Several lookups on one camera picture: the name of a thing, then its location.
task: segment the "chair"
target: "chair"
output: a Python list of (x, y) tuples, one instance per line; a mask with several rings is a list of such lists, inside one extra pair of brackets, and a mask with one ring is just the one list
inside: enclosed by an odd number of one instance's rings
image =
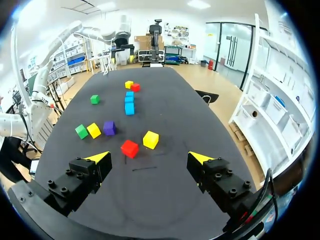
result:
[(218, 94), (209, 93), (209, 92), (205, 92), (205, 91), (199, 91), (199, 90), (195, 90), (195, 91), (206, 102), (207, 105), (214, 103), (219, 97)]

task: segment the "purple cube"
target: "purple cube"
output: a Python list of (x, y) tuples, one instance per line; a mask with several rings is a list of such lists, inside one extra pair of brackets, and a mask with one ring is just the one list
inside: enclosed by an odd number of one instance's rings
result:
[(116, 125), (114, 121), (106, 121), (103, 125), (103, 132), (107, 136), (116, 135)]

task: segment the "table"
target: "table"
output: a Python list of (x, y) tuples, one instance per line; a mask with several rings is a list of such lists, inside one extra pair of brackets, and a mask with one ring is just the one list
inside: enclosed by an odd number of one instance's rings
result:
[(92, 65), (92, 61), (95, 61), (95, 60), (100, 60), (100, 68), (101, 68), (101, 72), (103, 73), (105, 71), (105, 61), (104, 59), (105, 58), (108, 58), (110, 55), (102, 55), (102, 56), (94, 56), (92, 58), (90, 58), (88, 61), (90, 62), (90, 68), (91, 68), (91, 72), (92, 72), (92, 75), (94, 75), (94, 66)]
[[(190, 56), (186, 56), (186, 54), (183, 54), (183, 52), (188, 52), (188, 51), (191, 53)], [(195, 60), (196, 59), (196, 51), (197, 50), (194, 48), (182, 47), (181, 55), (183, 57), (187, 57), (187, 58)]]
[[(141, 85), (135, 115), (126, 116), (125, 82)], [(100, 96), (92, 105), (90, 97)], [(75, 128), (115, 121), (117, 135), (81, 140)], [(160, 135), (155, 150), (142, 145), (147, 131)], [(135, 159), (121, 153), (125, 140), (139, 144)], [(111, 152), (110, 174), (68, 217), (104, 233), (140, 238), (210, 239), (222, 233), (229, 216), (202, 194), (187, 170), (188, 151), (223, 157), (230, 168), (252, 181), (248, 167), (228, 131), (201, 97), (172, 68), (144, 67), (93, 75), (69, 103), (41, 156), (35, 180), (65, 172), (69, 161)]]

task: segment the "wire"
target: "wire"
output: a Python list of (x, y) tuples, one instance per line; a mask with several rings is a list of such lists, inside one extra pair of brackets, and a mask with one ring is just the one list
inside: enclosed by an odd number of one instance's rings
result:
[(53, 106), (53, 109), (59, 111), (60, 114), (62, 114), (62, 113), (64, 112), (64, 111), (62, 111), (61, 109), (59, 109), (58, 107), (56, 107), (56, 106)]
[(30, 146), (31, 146), (31, 147), (33, 147), (35, 150), (39, 151), (39, 150), (37, 149), (37, 147), (36, 147), (34, 144), (32, 144), (32, 143), (30, 143), (30, 142), (26, 141), (26, 140), (25, 140), (25, 139), (23, 139), (22, 137), (14, 136), (14, 138), (21, 139), (24, 143), (26, 143), (26, 144), (30, 145)]
[[(27, 126), (27, 122), (26, 122), (26, 119), (25, 119), (24, 115), (23, 115), (21, 112), (19, 112), (18, 114), (19, 114), (20, 117), (22, 118), (23, 124), (24, 124), (25, 129), (26, 129), (26, 133), (27, 133), (27, 138), (26, 138), (26, 139), (28, 140), (28, 137), (29, 137), (30, 140), (31, 140), (31, 142), (32, 142), (32, 144), (34, 145), (35, 142), (33, 141), (32, 137), (31, 137), (31, 135), (30, 135), (30, 133), (29, 133), (28, 126)], [(39, 153), (42, 154), (42, 151), (39, 150), (39, 149), (36, 147), (36, 145), (34, 145), (34, 148), (35, 148)]]
[(60, 84), (59, 84), (59, 88), (60, 88), (60, 91), (61, 91), (61, 93), (62, 93), (62, 98), (63, 98), (63, 101), (64, 101), (64, 103), (65, 103), (65, 107), (68, 107), (67, 102), (66, 102), (66, 100), (65, 100), (65, 95), (64, 95), (64, 93), (62, 92), (62, 89), (61, 89)]
[(145, 58), (146, 58), (146, 54), (142, 54), (141, 56), (143, 57), (143, 59), (142, 59), (142, 64), (143, 64), (145, 61)]
[(277, 198), (276, 198), (276, 192), (275, 192), (275, 185), (274, 185), (274, 179), (272, 176), (272, 172), (270, 173), (270, 186), (271, 186), (271, 193), (272, 193), (272, 199), (273, 199), (273, 204), (274, 204), (274, 212), (275, 212), (275, 217), (273, 221), (273, 225), (276, 223), (278, 219), (278, 204), (277, 204)]
[(258, 197), (256, 198), (256, 200), (254, 201), (254, 203), (252, 204), (250, 210), (247, 212), (247, 214), (240, 219), (239, 222), (237, 222), (236, 224), (234, 224), (232, 227), (230, 227), (225, 233), (232, 233), (234, 230), (238, 229), (239, 227), (241, 227), (247, 220), (248, 218), (252, 215), (252, 213), (254, 212), (254, 210), (257, 208), (257, 206), (261, 203), (261, 201), (265, 198), (266, 196), (266, 192), (267, 192), (267, 188), (268, 188), (268, 182), (270, 179), (270, 175), (272, 174), (272, 170), (271, 168), (269, 168), (266, 172), (266, 176), (265, 176), (265, 180), (264, 180), (264, 184), (263, 187), (258, 195)]
[[(56, 103), (57, 101), (56, 101), (56, 99), (54, 98), (54, 95), (52, 94), (51, 88), (49, 89), (49, 93), (50, 93), (52, 99), (54, 100), (54, 103)], [(55, 112), (55, 114), (57, 115), (57, 119), (59, 120), (59, 118), (61, 117), (61, 114), (59, 114), (56, 110), (54, 110), (54, 112)]]

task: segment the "stacked blue cubes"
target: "stacked blue cubes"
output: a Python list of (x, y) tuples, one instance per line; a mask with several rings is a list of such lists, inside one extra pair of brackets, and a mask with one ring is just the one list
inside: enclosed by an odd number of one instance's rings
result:
[(127, 91), (124, 98), (124, 110), (125, 115), (135, 114), (135, 93), (133, 91)]

